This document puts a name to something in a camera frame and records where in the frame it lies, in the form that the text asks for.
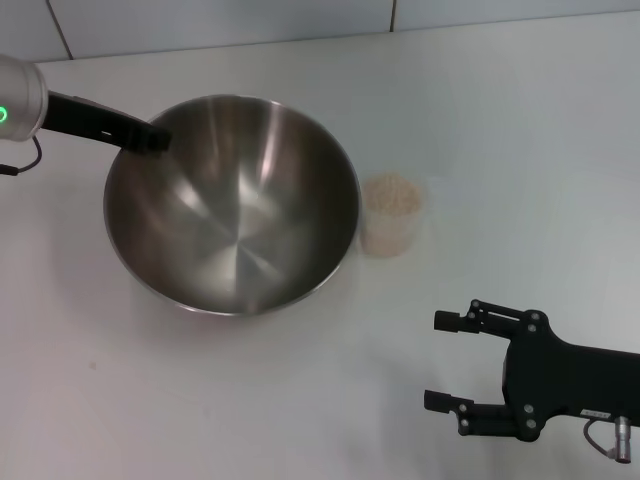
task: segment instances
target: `white table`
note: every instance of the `white table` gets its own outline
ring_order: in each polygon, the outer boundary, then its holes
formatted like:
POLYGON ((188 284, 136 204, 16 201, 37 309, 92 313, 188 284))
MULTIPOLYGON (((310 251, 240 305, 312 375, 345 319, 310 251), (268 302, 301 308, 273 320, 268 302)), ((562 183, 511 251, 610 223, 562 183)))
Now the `white table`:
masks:
MULTIPOLYGON (((432 328, 472 298, 640 351, 638 45, 624 13, 42 65, 52 90, 142 118, 215 93, 281 101, 360 173, 427 181, 432 208, 402 257, 354 254, 268 317, 201 317, 113 253, 117 150, 41 132, 42 165, 0 179, 2 478, 637 478, 580 420, 534 444, 462 438, 422 392, 502 400, 507 343, 432 328)), ((2 163, 33 155, 0 145, 2 163)))

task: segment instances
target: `cable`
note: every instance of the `cable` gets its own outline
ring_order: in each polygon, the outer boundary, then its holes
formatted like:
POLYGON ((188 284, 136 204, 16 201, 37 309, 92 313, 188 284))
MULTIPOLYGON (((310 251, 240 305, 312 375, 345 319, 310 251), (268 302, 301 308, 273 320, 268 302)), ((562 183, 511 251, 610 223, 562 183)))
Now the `cable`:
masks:
POLYGON ((600 452, 601 454, 603 454, 605 457, 607 458, 613 458, 615 455, 615 451, 614 449, 611 450, 605 450, 604 448, 602 448, 600 445, 598 445, 598 443, 591 438, 591 435, 589 435, 589 428, 591 428, 591 425, 593 425, 594 423, 596 423, 597 420, 589 420, 585 425, 584 428, 582 429, 582 433, 584 435, 584 438, 587 439, 587 442, 589 442, 589 445, 591 445, 593 448, 595 448, 596 450, 598 450, 598 452, 600 452))
POLYGON ((38 150, 38 158, 36 158, 32 163, 30 163, 26 167, 19 168, 18 173, 24 173, 28 170, 31 170, 33 167, 35 167, 40 163, 40 160, 42 160, 42 147, 40 146, 40 142, 38 141, 35 135, 33 136, 33 143, 35 144, 36 149, 38 150))

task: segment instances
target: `stainless steel bowl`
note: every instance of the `stainless steel bowl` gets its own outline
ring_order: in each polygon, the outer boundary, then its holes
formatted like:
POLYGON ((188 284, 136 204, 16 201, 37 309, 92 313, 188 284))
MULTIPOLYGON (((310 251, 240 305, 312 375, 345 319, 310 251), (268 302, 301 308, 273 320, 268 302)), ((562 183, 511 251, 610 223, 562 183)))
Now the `stainless steel bowl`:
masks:
POLYGON ((199 98, 151 123, 162 156, 121 151, 105 188, 113 246, 144 285, 178 305, 257 314, 305 297, 355 236, 358 180, 338 142, 278 103, 199 98))

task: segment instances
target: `label sticker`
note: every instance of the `label sticker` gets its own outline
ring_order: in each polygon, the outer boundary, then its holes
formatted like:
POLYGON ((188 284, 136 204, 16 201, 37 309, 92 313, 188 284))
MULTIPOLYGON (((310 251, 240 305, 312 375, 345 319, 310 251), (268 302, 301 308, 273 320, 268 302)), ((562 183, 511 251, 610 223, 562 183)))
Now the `label sticker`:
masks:
POLYGON ((603 420, 606 420, 611 416, 610 413, 598 412, 597 410, 587 410, 587 409, 582 410, 580 412, 580 415, 584 417, 602 418, 603 420))

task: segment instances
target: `white wall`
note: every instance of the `white wall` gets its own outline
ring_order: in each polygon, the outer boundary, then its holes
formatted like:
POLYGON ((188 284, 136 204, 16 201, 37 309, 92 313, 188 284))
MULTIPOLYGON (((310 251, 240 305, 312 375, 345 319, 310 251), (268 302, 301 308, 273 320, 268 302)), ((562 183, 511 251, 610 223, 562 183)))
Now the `white wall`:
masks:
POLYGON ((640 9, 640 0, 398 0, 396 30, 640 9))
POLYGON ((0 53, 32 61, 68 59, 45 0, 0 0, 0 53))
POLYGON ((392 0, 52 0, 74 57, 389 30, 392 0))

